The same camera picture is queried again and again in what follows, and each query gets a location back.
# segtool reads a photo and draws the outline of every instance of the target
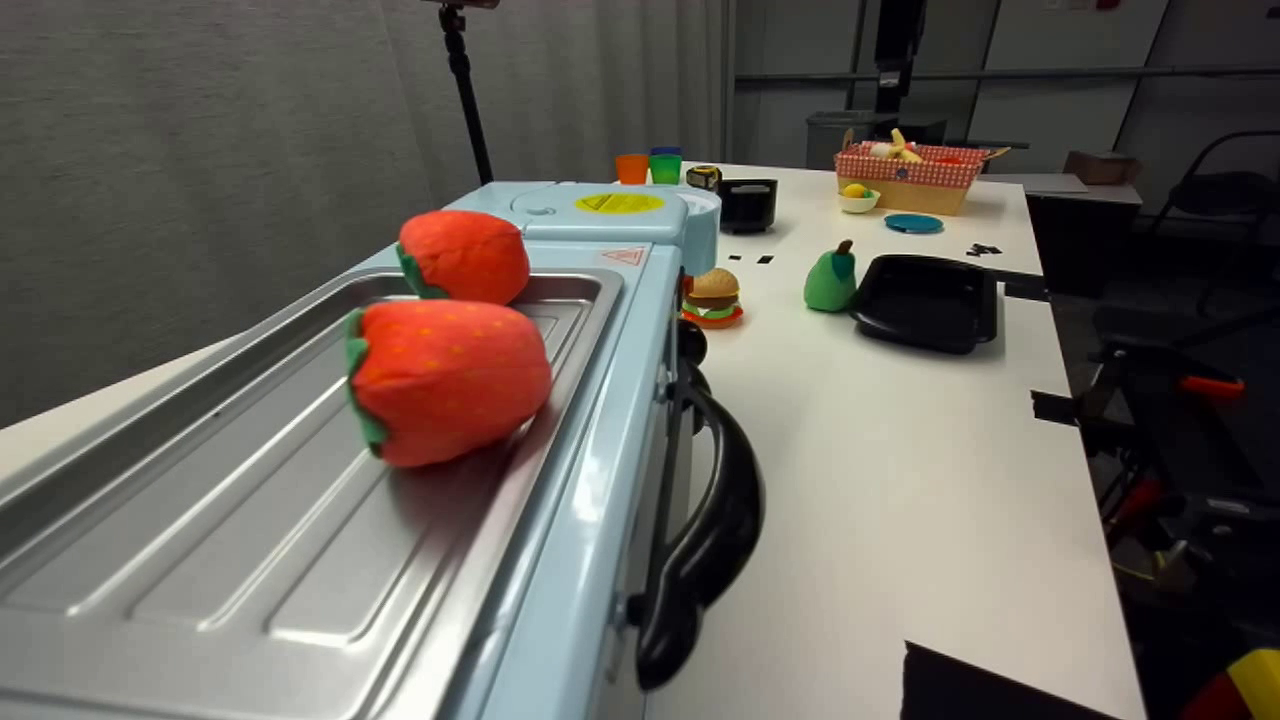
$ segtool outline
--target light blue appliance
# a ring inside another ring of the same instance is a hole
[[[454,208],[505,217],[527,242],[671,243],[687,277],[717,270],[720,196],[700,189],[502,180]]]
[[[645,716],[764,515],[671,319],[717,205],[489,184],[457,208],[516,219],[532,255],[556,390],[516,451],[365,451],[347,319],[409,299],[375,251],[0,484],[0,716]],[[692,414],[720,462],[686,515]]]

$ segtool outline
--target black chair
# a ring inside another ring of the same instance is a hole
[[[1280,428],[1280,304],[1194,328],[1104,317],[1102,331],[1110,352],[1077,403],[1090,450],[1122,462],[1102,515],[1123,601],[1234,653],[1277,646],[1280,451],[1269,438]],[[1243,400],[1212,400],[1195,392],[1205,383],[1243,390]]]
[[[1277,265],[1273,248],[1266,248],[1266,228],[1280,208],[1280,184],[1266,174],[1222,167],[1222,155],[1249,143],[1277,150],[1277,140],[1280,130],[1256,130],[1205,143],[1152,223],[1136,237],[1131,272],[1114,280],[1104,304],[1212,317],[1225,283],[1266,294]]]

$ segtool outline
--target toy food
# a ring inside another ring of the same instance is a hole
[[[539,328],[502,304],[384,299],[351,324],[351,403],[398,467],[514,438],[551,392]]]
[[[489,211],[421,211],[399,223],[398,251],[421,298],[514,304],[527,283],[522,228]]]
[[[713,270],[705,277],[692,277],[682,299],[682,317],[705,328],[731,324],[744,312],[737,298],[737,277],[727,270]]]

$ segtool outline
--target stainless steel oven top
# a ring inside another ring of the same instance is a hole
[[[375,463],[344,400],[344,319],[405,298],[393,270],[332,280],[5,484],[0,716],[454,716],[508,689],[539,577],[578,577],[551,601],[574,625],[606,618],[592,565],[621,554],[678,248],[535,255],[522,308],[556,363],[550,409],[421,478]]]

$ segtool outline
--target curtain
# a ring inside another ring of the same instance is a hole
[[[727,0],[470,11],[496,175],[725,151]],[[0,424],[250,328],[475,189],[425,0],[0,5]]]

